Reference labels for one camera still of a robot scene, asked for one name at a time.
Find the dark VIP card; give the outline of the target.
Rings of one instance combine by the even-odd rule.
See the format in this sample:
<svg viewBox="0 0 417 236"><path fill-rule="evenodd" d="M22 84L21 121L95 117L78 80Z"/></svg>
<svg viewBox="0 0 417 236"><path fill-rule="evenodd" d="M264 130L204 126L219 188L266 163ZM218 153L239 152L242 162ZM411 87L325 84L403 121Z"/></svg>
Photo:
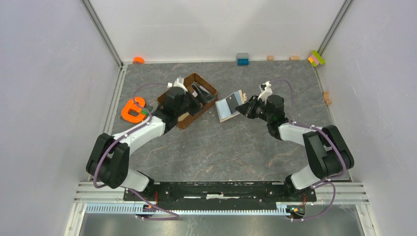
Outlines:
<svg viewBox="0 0 417 236"><path fill-rule="evenodd" d="M205 90L201 89L196 83L192 83L191 85L196 92L197 100L204 106L209 102L209 96L210 94L207 93Z"/></svg>
<svg viewBox="0 0 417 236"><path fill-rule="evenodd" d="M243 104L240 92L236 91L233 94L226 97L226 102L232 115L238 112L236 110L236 107Z"/></svg>

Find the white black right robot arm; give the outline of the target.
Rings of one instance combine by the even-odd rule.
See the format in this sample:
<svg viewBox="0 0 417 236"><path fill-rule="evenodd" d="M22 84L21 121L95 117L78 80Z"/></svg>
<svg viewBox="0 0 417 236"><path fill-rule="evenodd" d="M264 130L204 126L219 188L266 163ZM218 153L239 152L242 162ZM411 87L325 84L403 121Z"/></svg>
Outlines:
<svg viewBox="0 0 417 236"><path fill-rule="evenodd" d="M289 120L284 108L284 98L281 96L270 95L262 100L254 95L248 102L237 106L236 110L247 118L265 121L272 137L305 148L307 166L285 179L284 195L287 199L296 201L304 194L305 189L343 175L354 166L355 161L335 125L302 125Z"/></svg>

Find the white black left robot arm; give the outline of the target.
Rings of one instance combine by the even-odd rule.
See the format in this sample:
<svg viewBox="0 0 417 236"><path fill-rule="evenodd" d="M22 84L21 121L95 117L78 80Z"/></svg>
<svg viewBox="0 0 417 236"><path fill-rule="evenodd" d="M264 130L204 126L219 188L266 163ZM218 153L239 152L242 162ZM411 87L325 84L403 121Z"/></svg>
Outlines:
<svg viewBox="0 0 417 236"><path fill-rule="evenodd" d="M165 93L165 99L148 118L134 127L109 135L98 136L86 171L92 175L96 188L124 187L136 190L142 200L154 196L154 186L145 174L130 169L131 154L150 140L169 132L183 114L195 115L206 105L206 95L199 89L189 92L180 87L172 87Z"/></svg>

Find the woven wicker divided basket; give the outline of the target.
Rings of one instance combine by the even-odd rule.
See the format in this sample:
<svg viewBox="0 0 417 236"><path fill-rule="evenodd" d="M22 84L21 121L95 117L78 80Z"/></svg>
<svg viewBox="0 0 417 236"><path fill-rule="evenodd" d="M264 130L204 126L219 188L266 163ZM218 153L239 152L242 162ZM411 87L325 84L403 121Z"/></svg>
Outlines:
<svg viewBox="0 0 417 236"><path fill-rule="evenodd" d="M186 129L218 100L217 90L197 73L178 77L157 99L154 115L165 122L165 131L174 126Z"/></svg>

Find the orange plastic letter toy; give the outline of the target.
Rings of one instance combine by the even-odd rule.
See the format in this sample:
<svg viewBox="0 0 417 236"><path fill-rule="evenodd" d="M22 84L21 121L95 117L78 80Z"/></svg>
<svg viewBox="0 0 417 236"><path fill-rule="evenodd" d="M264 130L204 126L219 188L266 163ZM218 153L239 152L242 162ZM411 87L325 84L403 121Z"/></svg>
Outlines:
<svg viewBox="0 0 417 236"><path fill-rule="evenodd" d="M121 111L121 117L132 124L138 124L146 118L146 112L140 107L145 107L146 102L142 97L130 99Z"/></svg>

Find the blue toy brick stack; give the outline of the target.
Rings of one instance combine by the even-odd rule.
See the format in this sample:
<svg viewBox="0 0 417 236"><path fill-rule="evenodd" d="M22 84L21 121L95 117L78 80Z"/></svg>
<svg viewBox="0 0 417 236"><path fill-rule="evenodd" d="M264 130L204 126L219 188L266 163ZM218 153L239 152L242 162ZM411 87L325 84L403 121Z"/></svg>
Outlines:
<svg viewBox="0 0 417 236"><path fill-rule="evenodd" d="M236 55L237 65L246 66L250 63L250 58L248 53L237 53Z"/></svg>

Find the orange round cap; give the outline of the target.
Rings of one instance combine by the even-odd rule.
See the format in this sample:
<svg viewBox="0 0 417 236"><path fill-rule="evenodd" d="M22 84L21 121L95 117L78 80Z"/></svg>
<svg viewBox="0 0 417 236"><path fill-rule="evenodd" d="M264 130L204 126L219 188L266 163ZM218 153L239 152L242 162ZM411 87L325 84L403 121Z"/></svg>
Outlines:
<svg viewBox="0 0 417 236"><path fill-rule="evenodd" d="M134 57L132 60L133 64L144 64L145 60L142 57Z"/></svg>

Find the curved wooden block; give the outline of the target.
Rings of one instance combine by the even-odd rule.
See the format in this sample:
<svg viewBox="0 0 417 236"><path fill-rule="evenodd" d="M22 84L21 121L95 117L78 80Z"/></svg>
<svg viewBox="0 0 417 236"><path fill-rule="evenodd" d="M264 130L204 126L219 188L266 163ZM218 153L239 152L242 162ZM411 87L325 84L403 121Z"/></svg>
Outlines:
<svg viewBox="0 0 417 236"><path fill-rule="evenodd" d="M329 91L324 91L323 92L323 100L324 100L324 102L327 106L329 106L332 103L332 101L330 99Z"/></svg>

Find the green pink yellow brick stack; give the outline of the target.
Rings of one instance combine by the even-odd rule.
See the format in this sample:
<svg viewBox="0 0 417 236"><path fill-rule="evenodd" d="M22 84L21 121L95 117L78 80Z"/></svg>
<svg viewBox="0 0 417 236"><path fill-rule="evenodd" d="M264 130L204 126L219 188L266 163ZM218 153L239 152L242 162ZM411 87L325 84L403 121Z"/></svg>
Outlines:
<svg viewBox="0 0 417 236"><path fill-rule="evenodd" d="M314 50L311 51L311 55L308 57L308 61L313 67L317 67L326 63L326 61L321 57L321 55Z"/></svg>

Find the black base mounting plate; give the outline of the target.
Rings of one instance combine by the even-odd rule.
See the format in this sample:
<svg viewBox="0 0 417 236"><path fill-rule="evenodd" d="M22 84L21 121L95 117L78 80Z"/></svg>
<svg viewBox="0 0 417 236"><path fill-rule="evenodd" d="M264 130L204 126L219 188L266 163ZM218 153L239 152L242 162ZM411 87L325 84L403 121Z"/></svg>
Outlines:
<svg viewBox="0 0 417 236"><path fill-rule="evenodd" d="M165 210L273 210L276 203L317 200L315 190L291 190L284 182L156 182L140 193Z"/></svg>

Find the aluminium frame rail right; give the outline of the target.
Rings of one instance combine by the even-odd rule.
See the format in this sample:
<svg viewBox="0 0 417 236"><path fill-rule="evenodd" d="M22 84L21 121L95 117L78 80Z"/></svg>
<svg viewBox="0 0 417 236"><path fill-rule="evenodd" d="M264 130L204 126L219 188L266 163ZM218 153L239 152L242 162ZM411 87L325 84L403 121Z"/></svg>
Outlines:
<svg viewBox="0 0 417 236"><path fill-rule="evenodd" d="M339 8L336 16L334 17L330 27L328 28L321 44L319 45L317 52L319 55L323 55L325 50L327 49L329 43L333 39L334 35L336 34L338 28L340 27L342 21L344 20L346 14L348 13L349 9L351 8L354 0L344 0L342 2L341 7Z"/></svg>

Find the aluminium frame rail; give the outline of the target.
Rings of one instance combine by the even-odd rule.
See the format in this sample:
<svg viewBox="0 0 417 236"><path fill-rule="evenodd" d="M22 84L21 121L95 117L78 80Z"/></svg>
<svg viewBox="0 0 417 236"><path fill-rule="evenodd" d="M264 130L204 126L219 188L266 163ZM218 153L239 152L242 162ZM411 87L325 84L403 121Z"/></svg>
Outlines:
<svg viewBox="0 0 417 236"><path fill-rule="evenodd" d="M96 30L98 31L101 39L103 40L106 48L108 49L110 55L112 56L116 65L120 68L123 67L124 63L121 60L119 54L116 51L114 44L112 43L108 33L105 30L104 25L102 24L94 6L90 0L81 0L83 7L85 8L87 14L89 15L92 23L94 24Z"/></svg>
<svg viewBox="0 0 417 236"><path fill-rule="evenodd" d="M354 0L344 0L342 2L341 7L339 8L336 16L334 17L330 27L328 28L321 44L319 45L317 52L319 55L323 55L325 50L327 49L329 43L333 39L334 35L336 34L338 28L340 27L342 21L344 20L346 14L348 13L349 9L351 8Z"/></svg>

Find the aluminium frame rail left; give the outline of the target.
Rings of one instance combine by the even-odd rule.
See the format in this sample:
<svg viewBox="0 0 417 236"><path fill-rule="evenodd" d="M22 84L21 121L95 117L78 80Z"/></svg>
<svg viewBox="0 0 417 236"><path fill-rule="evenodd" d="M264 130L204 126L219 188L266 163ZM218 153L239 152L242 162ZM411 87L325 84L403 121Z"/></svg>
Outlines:
<svg viewBox="0 0 417 236"><path fill-rule="evenodd" d="M106 48L108 49L110 55L112 56L116 65L120 68L123 67L124 63L121 60L119 54L116 51L114 44L112 43L108 33L105 30L104 25L102 24L94 6L90 0L81 0L83 7L85 8L87 14L89 15L92 23L94 24L96 30L98 31L101 39L103 40Z"/></svg>

